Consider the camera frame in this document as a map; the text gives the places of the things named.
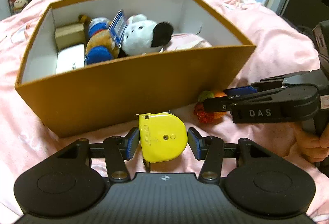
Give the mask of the person's right hand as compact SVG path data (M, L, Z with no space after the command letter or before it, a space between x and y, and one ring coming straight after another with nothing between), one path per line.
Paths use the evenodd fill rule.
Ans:
M299 123L291 123L299 151L311 163L322 162L328 157L328 126L320 137L307 133Z

